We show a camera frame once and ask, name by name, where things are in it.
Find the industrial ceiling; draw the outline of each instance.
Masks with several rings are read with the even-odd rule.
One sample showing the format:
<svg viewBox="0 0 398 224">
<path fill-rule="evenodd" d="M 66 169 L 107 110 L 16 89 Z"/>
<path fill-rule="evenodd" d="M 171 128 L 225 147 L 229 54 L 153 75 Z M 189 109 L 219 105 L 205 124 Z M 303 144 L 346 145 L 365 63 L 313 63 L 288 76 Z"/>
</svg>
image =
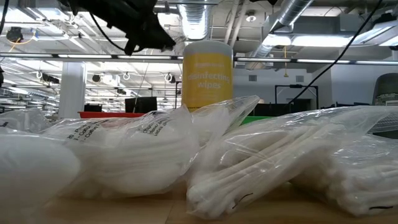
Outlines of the industrial ceiling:
<svg viewBox="0 0 398 224">
<path fill-rule="evenodd" d="M 158 2 L 155 10 L 158 10 L 158 17 L 161 25 L 167 33 L 177 42 L 173 51 L 161 52 L 159 50 L 145 49 L 139 55 L 182 55 L 184 47 L 196 39 L 210 39 L 225 41 L 228 36 L 228 26 L 232 23 L 232 30 L 229 34 L 228 42 L 234 42 L 233 49 L 238 56 L 250 57 L 256 51 L 263 40 L 269 36 L 267 29 L 267 18 L 283 7 L 280 0 L 272 7 L 267 1 L 248 2 L 237 0 L 220 1 L 200 1 L 194 4 L 198 8 L 200 18 L 203 19 L 207 27 L 199 27 L 202 22 L 184 20 L 184 15 L 188 12 L 189 5 L 174 4 L 175 2 L 187 3 L 195 0 L 169 1 L 168 11 L 165 12 L 165 3 Z M 112 46 L 102 35 L 88 12 L 79 12 L 73 16 L 67 7 L 59 5 L 56 0 L 36 0 L 28 1 L 31 5 L 23 5 L 23 1 L 11 1 L 9 12 L 6 16 L 6 23 L 3 33 L 0 36 L 0 52 L 28 53 L 28 54 L 103 54 L 103 55 L 122 55 L 124 52 Z M 209 2 L 218 2 L 216 5 L 209 5 Z M 236 14 L 233 15 L 234 4 L 238 2 Z M 288 36 L 291 40 L 297 38 L 297 34 L 311 32 L 330 32 L 330 35 L 341 35 L 335 30 L 320 31 L 323 24 L 319 21 L 328 21 L 329 24 L 339 24 L 341 31 L 345 29 L 344 37 L 349 38 L 352 32 L 358 29 L 363 18 L 371 11 L 377 1 L 337 1 L 337 0 L 315 0 L 309 1 L 309 6 L 303 10 L 301 17 L 295 20 L 292 27 L 294 36 Z M 384 1 L 382 8 L 378 10 L 377 16 L 382 13 L 391 12 L 397 15 L 397 2 Z M 105 21 L 96 18 L 99 25 L 108 37 L 124 47 L 127 39 L 125 34 L 117 28 L 109 29 Z M 192 33 L 189 26 L 195 26 L 195 30 L 202 31 Z M 6 33 L 11 27 L 21 27 L 24 40 L 23 44 L 10 42 L 6 38 Z M 344 58 L 352 60 L 382 60 L 391 55 L 389 47 L 379 46 L 382 43 L 365 44 L 357 43 L 357 46 L 350 49 Z M 277 58 L 317 58 L 335 59 L 342 45 L 326 46 L 311 44 L 295 44 L 290 41 L 285 47 L 282 44 L 271 45 L 267 57 Z M 43 85 L 48 86 L 40 77 L 43 74 L 58 78 L 61 82 L 62 65 L 60 61 L 53 60 L 24 60 L 15 58 L 2 58 L 2 69 L 5 71 L 4 79 L 10 85 Z M 181 62 L 169 63 L 146 63 L 139 62 L 95 62 L 90 60 L 86 63 L 88 72 L 86 91 L 87 103 L 103 104 L 105 111 L 124 111 L 124 98 L 134 96 L 158 96 L 159 108 L 169 109 L 175 106 L 175 84 L 167 81 L 169 75 L 173 75 L 180 81 L 182 75 Z M 267 69 L 284 68 L 284 63 L 274 63 L 267 66 Z M 289 68 L 304 68 L 312 72 L 313 67 L 307 64 L 289 65 Z M 99 75 L 108 82 L 94 82 L 93 76 Z M 117 90 L 104 86 L 115 85 L 130 87 L 127 95 L 121 95 Z M 47 115 L 57 112 L 59 88 L 3 88 L 0 90 L 0 105 L 6 105 L 6 109 L 12 110 L 23 107 L 37 107 L 47 112 Z M 180 97 L 177 96 L 177 106 L 180 105 Z"/>
</svg>

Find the white pillar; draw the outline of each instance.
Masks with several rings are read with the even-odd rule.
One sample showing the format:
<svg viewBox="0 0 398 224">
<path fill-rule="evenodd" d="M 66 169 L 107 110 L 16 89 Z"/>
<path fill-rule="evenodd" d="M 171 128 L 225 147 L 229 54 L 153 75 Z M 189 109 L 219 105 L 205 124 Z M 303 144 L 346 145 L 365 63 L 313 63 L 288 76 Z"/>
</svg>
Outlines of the white pillar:
<svg viewBox="0 0 398 224">
<path fill-rule="evenodd" d="M 80 118 L 78 112 L 84 110 L 86 80 L 85 63 L 63 63 L 59 118 Z"/>
</svg>

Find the clear plastic bag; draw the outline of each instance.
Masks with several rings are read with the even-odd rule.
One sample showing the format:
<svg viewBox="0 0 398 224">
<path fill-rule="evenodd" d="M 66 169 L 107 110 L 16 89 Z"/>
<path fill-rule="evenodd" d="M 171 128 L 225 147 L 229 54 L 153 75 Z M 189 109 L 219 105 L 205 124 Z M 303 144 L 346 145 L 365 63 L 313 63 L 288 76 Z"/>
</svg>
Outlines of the clear plastic bag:
<svg viewBox="0 0 398 224">
<path fill-rule="evenodd" d="M 241 125 L 256 107 L 258 96 L 243 96 L 204 106 L 192 113 L 193 125 L 199 133 L 200 146 L 219 139 L 227 131 Z"/>
<path fill-rule="evenodd" d="M 0 223 L 55 223 L 43 206 L 70 184 L 80 161 L 60 141 L 0 128 Z"/>
<path fill-rule="evenodd" d="M 355 216 L 398 205 L 398 140 L 365 135 L 292 183 Z"/>
<path fill-rule="evenodd" d="M 64 139 L 81 160 L 78 178 L 60 195 L 117 198 L 167 191 L 200 150 L 186 107 L 141 118 L 65 119 L 42 132 Z"/>
<path fill-rule="evenodd" d="M 333 108 L 241 126 L 197 157 L 188 211 L 202 218 L 234 213 L 369 131 L 397 107 Z"/>
<path fill-rule="evenodd" d="M 16 110 L 0 114 L 0 127 L 38 133 L 51 126 L 39 109 Z"/>
</svg>

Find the yellow label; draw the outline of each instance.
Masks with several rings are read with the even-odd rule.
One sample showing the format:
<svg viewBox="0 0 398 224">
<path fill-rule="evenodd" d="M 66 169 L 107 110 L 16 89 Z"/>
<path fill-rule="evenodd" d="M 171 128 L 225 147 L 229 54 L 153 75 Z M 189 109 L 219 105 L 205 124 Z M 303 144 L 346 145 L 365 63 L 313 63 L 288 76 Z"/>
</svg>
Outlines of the yellow label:
<svg viewBox="0 0 398 224">
<path fill-rule="evenodd" d="M 192 112 L 203 106 L 232 99 L 233 61 L 224 54 L 184 57 L 182 103 Z"/>
</svg>

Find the wooden table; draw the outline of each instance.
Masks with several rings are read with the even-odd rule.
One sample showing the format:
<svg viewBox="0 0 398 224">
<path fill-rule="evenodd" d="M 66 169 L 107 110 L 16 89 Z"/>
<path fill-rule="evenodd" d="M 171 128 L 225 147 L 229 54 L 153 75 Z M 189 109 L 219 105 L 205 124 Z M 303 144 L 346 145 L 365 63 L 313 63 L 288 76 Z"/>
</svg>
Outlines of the wooden table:
<svg viewBox="0 0 398 224">
<path fill-rule="evenodd" d="M 186 213 L 185 189 L 163 195 L 112 201 L 57 199 L 46 208 L 54 220 L 70 224 L 183 224 L 183 223 L 397 223 L 398 211 L 353 218 L 289 184 L 235 213 L 226 220 L 201 220 Z"/>
</svg>

